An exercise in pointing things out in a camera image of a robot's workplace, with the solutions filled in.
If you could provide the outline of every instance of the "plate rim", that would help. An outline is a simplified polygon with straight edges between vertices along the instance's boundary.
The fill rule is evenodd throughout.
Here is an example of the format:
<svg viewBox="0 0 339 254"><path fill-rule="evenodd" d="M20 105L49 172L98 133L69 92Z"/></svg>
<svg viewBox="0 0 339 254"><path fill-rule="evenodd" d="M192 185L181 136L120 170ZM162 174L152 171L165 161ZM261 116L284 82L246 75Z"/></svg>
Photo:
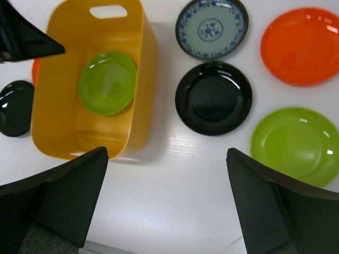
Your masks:
<svg viewBox="0 0 339 254"><path fill-rule="evenodd" d="M244 28L244 32L242 37L240 38L240 40L238 41L238 43L229 51L225 52L224 54L217 56L217 57L199 57L197 55L194 55L192 53L189 53L188 50L185 49L185 47L182 45L182 43L180 42L180 38L179 38L179 22L182 19L183 15L186 13L186 11L195 3L201 2L203 0L191 0L190 2L188 2L185 7L181 10L180 14L178 15L178 18L176 19L176 23L175 23L175 38L176 38L176 42L179 45L179 47L182 49L182 51L184 51L187 55L189 55L190 57L193 57L195 59L198 60L209 60L209 61L213 61L213 60L217 60L219 58L222 58L224 56L229 55L230 53L232 53L233 51L235 51L236 49L239 48L239 46L243 43L243 41L246 38L246 35L248 33L248 29L249 29L249 16L248 16L248 12L247 9L245 7L245 5L240 1L240 0L227 0L232 2L233 4L237 5L239 10L242 12L243 17L244 17L244 23L245 28Z"/></svg>

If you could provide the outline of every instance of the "gray fabric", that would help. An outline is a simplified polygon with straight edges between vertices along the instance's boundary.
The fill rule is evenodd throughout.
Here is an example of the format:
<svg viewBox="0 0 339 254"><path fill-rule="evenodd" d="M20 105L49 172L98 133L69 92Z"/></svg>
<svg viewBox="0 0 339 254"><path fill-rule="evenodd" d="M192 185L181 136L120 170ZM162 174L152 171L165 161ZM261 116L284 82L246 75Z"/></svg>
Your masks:
<svg viewBox="0 0 339 254"><path fill-rule="evenodd" d="M296 250L296 246L292 243L292 244L287 244L279 248L278 250L274 250L270 252L270 254L298 254L298 252Z"/></svg>
<svg viewBox="0 0 339 254"><path fill-rule="evenodd" d="M48 229L33 223L19 254L77 254L78 248Z"/></svg>

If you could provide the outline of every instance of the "handle cutout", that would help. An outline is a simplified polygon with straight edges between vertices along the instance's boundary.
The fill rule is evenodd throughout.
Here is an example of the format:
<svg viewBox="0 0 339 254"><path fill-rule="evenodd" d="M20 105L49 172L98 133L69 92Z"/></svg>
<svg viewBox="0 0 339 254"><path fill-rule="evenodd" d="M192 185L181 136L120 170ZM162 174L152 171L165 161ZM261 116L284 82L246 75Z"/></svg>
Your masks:
<svg viewBox="0 0 339 254"><path fill-rule="evenodd" d="M92 7L90 8L90 13L98 19L112 19L127 16L126 9L117 4Z"/></svg>

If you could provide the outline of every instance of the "table surface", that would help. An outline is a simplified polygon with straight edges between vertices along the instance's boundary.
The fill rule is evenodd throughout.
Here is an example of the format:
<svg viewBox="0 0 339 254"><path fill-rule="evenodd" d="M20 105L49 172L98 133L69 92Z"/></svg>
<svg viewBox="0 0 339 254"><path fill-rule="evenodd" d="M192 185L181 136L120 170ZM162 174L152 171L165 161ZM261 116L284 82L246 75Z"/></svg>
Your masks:
<svg viewBox="0 0 339 254"><path fill-rule="evenodd" d="M11 0L17 10L45 31L61 0ZM189 130L174 104L184 74L201 62L182 52L175 40L176 18L187 0L142 0L159 42L157 85L149 142L144 150L109 162L87 239L120 249L148 253L244 254L245 245L231 192L226 152L236 147L249 153L251 133L259 120L285 106L319 111L339 126L339 76L311 88L284 84L264 67L261 36L279 14L302 6L339 13L337 0L243 0L249 32L242 45L223 58L250 80L252 111L235 131L207 137ZM31 80L32 61L0 66L0 86ZM31 136L0 135L0 184L10 183L63 160L40 153ZM339 178L327 189L339 191Z"/></svg>

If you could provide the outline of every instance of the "black plastic piece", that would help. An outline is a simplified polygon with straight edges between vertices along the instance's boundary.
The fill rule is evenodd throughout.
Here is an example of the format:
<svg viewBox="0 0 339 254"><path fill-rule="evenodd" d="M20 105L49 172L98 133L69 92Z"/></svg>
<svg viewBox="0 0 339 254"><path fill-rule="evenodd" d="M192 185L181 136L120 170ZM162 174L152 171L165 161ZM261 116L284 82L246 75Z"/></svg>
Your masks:
<svg viewBox="0 0 339 254"><path fill-rule="evenodd" d="M65 48L0 0L0 62L23 61L65 53Z"/></svg>
<svg viewBox="0 0 339 254"><path fill-rule="evenodd" d="M36 222L83 247L107 164L107 150L100 147L59 167L0 186L0 253L17 253Z"/></svg>
<svg viewBox="0 0 339 254"><path fill-rule="evenodd" d="M286 176L235 148L228 150L227 168L248 254L338 253L339 193Z"/></svg>
<svg viewBox="0 0 339 254"><path fill-rule="evenodd" d="M207 62L180 81L175 106L193 131L221 135L240 126L252 106L252 89L245 75L224 62Z"/></svg>
<svg viewBox="0 0 339 254"><path fill-rule="evenodd" d="M14 81L0 92L0 132L18 137L30 131L34 86L23 80Z"/></svg>

